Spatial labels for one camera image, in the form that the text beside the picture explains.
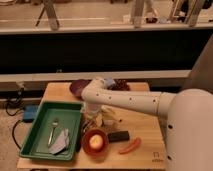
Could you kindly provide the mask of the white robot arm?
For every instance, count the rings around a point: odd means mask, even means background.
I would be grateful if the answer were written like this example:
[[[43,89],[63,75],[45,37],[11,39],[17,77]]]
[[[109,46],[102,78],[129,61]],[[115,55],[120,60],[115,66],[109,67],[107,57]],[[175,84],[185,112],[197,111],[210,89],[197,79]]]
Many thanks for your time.
[[[213,171],[213,94],[186,89],[177,94],[112,91],[93,79],[82,91],[86,103],[105,104],[167,118],[167,171]]]

